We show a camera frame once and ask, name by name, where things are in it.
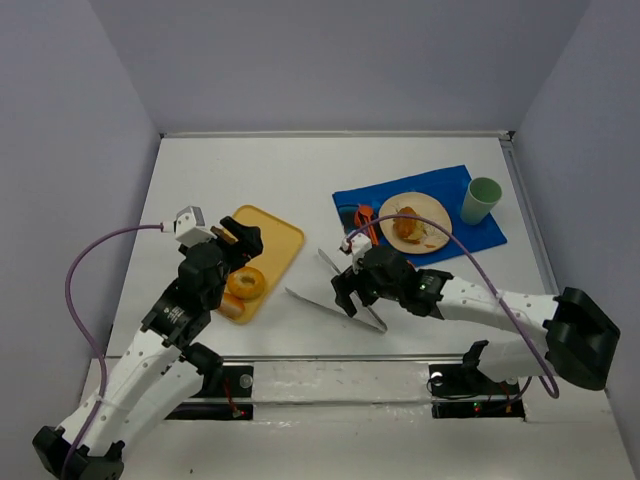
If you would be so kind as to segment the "dark brown chocolate croissant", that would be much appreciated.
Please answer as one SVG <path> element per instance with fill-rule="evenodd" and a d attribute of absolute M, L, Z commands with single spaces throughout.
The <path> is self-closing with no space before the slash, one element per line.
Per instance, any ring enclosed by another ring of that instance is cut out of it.
<path fill-rule="evenodd" d="M 393 230 L 396 236 L 407 243 L 418 243 L 422 238 L 422 224 L 416 220 L 417 212 L 410 206 L 397 211 L 401 217 L 393 219 Z"/>

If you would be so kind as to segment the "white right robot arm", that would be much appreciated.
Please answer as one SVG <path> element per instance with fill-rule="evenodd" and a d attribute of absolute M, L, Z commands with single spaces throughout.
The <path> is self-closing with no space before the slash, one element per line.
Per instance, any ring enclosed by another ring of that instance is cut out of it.
<path fill-rule="evenodd" d="M 500 383 L 516 377 L 562 378 L 585 390 L 605 388 L 620 330 L 584 291 L 559 295 L 500 291 L 449 272 L 413 267 L 388 246 L 358 254 L 331 280 L 335 302 L 348 316 L 351 297 L 379 299 L 419 316 L 465 321 L 515 334 L 511 341 L 479 340 L 463 356 L 466 370 Z"/>

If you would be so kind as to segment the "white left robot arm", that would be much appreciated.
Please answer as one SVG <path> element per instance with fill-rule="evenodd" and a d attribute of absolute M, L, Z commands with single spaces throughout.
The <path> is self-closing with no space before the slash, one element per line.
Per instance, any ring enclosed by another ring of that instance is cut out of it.
<path fill-rule="evenodd" d="M 118 479 L 124 453 L 184 400 L 214 389 L 223 360 L 197 342 L 221 305 L 229 275 L 263 252 L 261 230 L 230 216 L 207 228 L 196 210 L 158 225 L 171 232 L 183 256 L 175 279 L 143 318 L 99 386 L 57 426 L 44 426 L 32 445 L 57 479 Z"/>

